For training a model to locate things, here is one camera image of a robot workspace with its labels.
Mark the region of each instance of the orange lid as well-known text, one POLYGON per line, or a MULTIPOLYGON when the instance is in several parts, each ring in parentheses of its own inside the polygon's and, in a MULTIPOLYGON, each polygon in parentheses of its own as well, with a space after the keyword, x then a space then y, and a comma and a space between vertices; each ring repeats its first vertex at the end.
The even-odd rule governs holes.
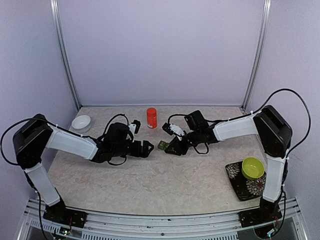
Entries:
POLYGON ((150 107, 146 110, 146 115, 149 117, 156 117, 157 116, 157 110, 153 107, 150 107))

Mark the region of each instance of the white bowl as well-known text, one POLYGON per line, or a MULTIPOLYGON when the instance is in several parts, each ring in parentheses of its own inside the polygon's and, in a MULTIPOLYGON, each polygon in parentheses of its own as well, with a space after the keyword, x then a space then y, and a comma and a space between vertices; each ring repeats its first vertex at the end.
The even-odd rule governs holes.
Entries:
POLYGON ((77 116, 71 123, 72 128, 79 134, 84 134, 91 128, 91 117, 88 115, 77 116))

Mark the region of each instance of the robotic arm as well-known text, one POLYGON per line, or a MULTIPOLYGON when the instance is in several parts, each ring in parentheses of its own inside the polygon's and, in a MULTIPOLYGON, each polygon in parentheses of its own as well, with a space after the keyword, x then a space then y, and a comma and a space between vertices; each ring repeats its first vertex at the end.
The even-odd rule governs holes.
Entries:
POLYGON ((36 120, 28 121, 13 136, 16 160, 23 169, 29 184, 36 189, 46 204, 43 218, 53 222, 83 228, 87 214, 67 209, 64 201, 51 183, 47 171, 41 163, 45 148, 78 155, 95 163, 108 162, 113 157, 127 156, 147 158, 154 146, 144 140, 134 140, 140 122, 134 120, 129 126, 116 122, 109 126, 106 134, 95 139, 82 136, 58 126, 48 124, 45 116, 37 114, 36 120))
POLYGON ((209 125, 199 110, 184 117, 192 132, 186 133, 179 126, 166 122, 162 129, 175 135, 169 143, 160 143, 168 154, 185 155, 190 147, 225 141, 246 135, 259 135, 267 159, 265 188, 260 199, 259 212, 252 216, 265 222, 275 214, 281 199, 282 184, 287 176, 287 152, 293 131, 283 117, 271 106, 229 120, 216 120, 209 125))

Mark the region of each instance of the white wall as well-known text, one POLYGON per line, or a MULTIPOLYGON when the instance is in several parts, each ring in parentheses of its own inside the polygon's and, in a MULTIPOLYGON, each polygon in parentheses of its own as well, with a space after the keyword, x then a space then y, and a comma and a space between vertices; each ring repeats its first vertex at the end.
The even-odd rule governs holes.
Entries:
POLYGON ((63 0, 83 105, 238 105, 264 0, 63 0))
MULTIPOLYGON (((60 58, 50 1, 0 1, 0 83, 0 134, 37 113, 61 126, 70 125, 76 109, 60 58)), ((4 141, 12 161, 14 130, 4 141)), ((47 168, 53 156, 53 151, 45 154, 47 168)), ((30 195, 21 168, 0 157, 0 239, 14 239, 30 195)))
MULTIPOLYGON (((274 0, 261 64, 248 110, 255 110, 274 90, 292 88, 305 99, 312 117, 308 139, 292 152, 285 182, 296 197, 312 240, 320 235, 320 1, 274 0)), ((272 103, 293 128, 293 144, 307 130, 303 105, 291 93, 277 93, 272 103)))

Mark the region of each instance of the table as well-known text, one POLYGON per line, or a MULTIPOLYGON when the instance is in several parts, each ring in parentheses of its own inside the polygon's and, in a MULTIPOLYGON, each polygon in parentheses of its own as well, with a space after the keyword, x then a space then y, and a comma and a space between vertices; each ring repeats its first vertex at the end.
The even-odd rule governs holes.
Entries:
MULTIPOLYGON (((128 157, 121 166, 93 163, 59 151, 49 177, 67 206, 106 213, 131 215, 194 215, 256 207, 259 199, 241 202, 231 187, 225 166, 247 157, 263 159, 255 136, 244 136, 211 144, 207 155, 190 149, 184 156, 165 154, 157 149, 160 140, 172 136, 161 126, 172 114, 200 110, 208 120, 242 115, 238 107, 156 106, 158 127, 147 127, 147 106, 83 107, 78 115, 89 115, 92 127, 86 134, 97 138, 111 117, 126 114, 129 121, 141 121, 136 140, 148 140, 155 149, 148 158, 128 157)), ((125 123, 121 117, 116 121, 125 123)), ((183 117, 172 123, 188 132, 183 117)))

